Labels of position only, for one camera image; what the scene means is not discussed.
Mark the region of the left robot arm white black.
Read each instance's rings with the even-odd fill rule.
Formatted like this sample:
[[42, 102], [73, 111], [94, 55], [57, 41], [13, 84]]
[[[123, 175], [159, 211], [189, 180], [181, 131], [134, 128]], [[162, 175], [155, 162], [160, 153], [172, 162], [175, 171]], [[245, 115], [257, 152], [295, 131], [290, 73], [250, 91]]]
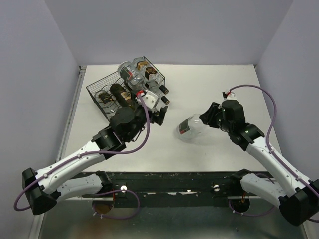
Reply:
[[141, 105], [134, 110], [121, 107], [110, 118], [110, 125], [76, 152], [45, 168], [24, 170], [22, 187], [29, 209], [34, 215], [41, 215], [70, 197], [95, 193], [107, 196], [111, 185], [101, 173], [83, 178], [78, 174], [113, 155], [127, 154], [126, 143], [132, 142], [143, 128], [149, 133], [151, 124], [162, 125], [167, 109], [152, 113]]

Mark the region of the square clear bottle dark cap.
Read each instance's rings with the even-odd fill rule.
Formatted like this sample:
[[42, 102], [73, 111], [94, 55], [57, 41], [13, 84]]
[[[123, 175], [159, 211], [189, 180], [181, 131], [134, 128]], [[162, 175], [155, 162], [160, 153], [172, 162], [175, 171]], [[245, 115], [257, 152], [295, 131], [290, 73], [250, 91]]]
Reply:
[[165, 76], [146, 57], [135, 58], [133, 65], [145, 77], [146, 84], [150, 80], [156, 80], [165, 85]]

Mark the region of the black wire wine rack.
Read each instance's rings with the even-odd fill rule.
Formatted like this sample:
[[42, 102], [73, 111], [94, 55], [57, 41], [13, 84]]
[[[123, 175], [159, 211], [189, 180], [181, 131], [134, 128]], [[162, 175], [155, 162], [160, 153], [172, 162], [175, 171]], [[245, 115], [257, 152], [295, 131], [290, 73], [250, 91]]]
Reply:
[[92, 100], [106, 119], [110, 120], [122, 106], [131, 106], [133, 90], [151, 91], [158, 96], [153, 112], [158, 115], [170, 101], [165, 76], [145, 57], [119, 65], [117, 72], [86, 87]]

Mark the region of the round clear flask bottle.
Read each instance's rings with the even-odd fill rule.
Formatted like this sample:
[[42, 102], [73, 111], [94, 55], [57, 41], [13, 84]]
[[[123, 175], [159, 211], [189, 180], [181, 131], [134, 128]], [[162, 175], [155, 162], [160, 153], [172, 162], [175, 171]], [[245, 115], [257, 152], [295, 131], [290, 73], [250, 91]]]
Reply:
[[190, 141], [203, 133], [205, 127], [206, 125], [200, 119], [200, 114], [194, 114], [178, 125], [177, 135], [183, 141]]

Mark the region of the clear square bottle black label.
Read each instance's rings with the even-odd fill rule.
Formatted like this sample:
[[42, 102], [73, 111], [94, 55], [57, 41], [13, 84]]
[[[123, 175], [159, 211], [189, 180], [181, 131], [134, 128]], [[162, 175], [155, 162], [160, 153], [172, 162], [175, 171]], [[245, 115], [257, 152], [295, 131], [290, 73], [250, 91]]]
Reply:
[[156, 80], [150, 80], [147, 84], [148, 89], [157, 94], [164, 104], [168, 105], [170, 103], [170, 100], [166, 97], [169, 90], [165, 85], [158, 83]]

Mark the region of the round clear bottle silver cap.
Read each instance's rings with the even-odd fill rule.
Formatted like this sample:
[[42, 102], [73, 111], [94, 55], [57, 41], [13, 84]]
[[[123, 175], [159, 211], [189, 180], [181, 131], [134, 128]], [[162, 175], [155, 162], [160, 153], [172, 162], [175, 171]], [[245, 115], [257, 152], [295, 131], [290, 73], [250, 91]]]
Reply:
[[123, 79], [125, 86], [131, 91], [148, 91], [144, 76], [135, 68], [135, 66], [125, 61], [118, 66], [118, 74]]

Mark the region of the olive green wine bottle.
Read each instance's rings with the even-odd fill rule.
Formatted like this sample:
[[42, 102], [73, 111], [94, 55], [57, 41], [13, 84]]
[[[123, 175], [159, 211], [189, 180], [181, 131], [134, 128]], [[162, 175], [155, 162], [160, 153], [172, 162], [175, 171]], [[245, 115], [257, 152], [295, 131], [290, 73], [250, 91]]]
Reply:
[[150, 99], [148, 91], [138, 91], [136, 92], [135, 100], [141, 104], [142, 102], [147, 102]]

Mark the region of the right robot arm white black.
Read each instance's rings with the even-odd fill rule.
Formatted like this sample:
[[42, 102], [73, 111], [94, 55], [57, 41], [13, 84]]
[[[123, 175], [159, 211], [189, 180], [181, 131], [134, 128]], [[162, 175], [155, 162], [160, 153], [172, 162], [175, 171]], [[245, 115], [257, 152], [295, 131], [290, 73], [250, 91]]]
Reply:
[[228, 133], [231, 141], [254, 157], [276, 180], [273, 184], [254, 173], [242, 170], [229, 183], [235, 195], [252, 193], [279, 209], [281, 215], [294, 226], [310, 220], [319, 211], [319, 182], [297, 170], [273, 148], [255, 125], [245, 121], [244, 110], [237, 100], [213, 102], [200, 115], [204, 125]]

